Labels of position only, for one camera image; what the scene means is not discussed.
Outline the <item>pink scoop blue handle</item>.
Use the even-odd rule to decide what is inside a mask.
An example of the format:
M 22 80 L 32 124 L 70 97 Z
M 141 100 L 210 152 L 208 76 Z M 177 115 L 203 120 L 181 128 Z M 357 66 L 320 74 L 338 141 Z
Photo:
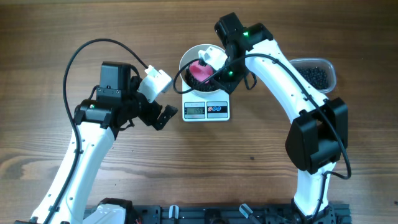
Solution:
M 206 80 L 208 77 L 210 77 L 214 71 L 211 65 L 208 65 L 202 60 L 197 60 L 193 62 L 189 68 L 188 71 L 190 74 L 193 76 L 193 78 L 198 81 L 202 82 Z

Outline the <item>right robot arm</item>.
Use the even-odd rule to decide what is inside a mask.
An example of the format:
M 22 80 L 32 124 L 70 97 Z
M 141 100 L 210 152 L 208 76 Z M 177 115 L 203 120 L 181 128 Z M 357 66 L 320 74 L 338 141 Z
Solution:
M 261 23 L 242 25 L 235 13 L 219 19 L 214 30 L 227 55 L 218 70 L 221 81 L 257 76 L 283 107 L 291 123 L 285 142 L 288 157 L 298 169 L 293 198 L 294 216 L 315 223 L 328 215 L 331 176 L 352 175 L 348 147 L 348 107 L 309 84 L 283 55 L 271 32 Z

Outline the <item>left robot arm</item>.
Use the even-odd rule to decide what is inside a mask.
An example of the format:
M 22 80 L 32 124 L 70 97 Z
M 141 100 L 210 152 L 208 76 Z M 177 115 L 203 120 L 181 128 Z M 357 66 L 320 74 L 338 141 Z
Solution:
M 144 78 L 132 73 L 137 73 L 137 68 L 131 64 L 102 63 L 99 85 L 71 114 L 69 147 L 29 223 L 141 222 L 132 202 L 117 198 L 105 198 L 93 213 L 85 213 L 95 177 L 118 133 L 132 127 L 134 118 L 160 131 L 178 111 L 155 101 L 172 83 L 168 74 L 151 65 Z

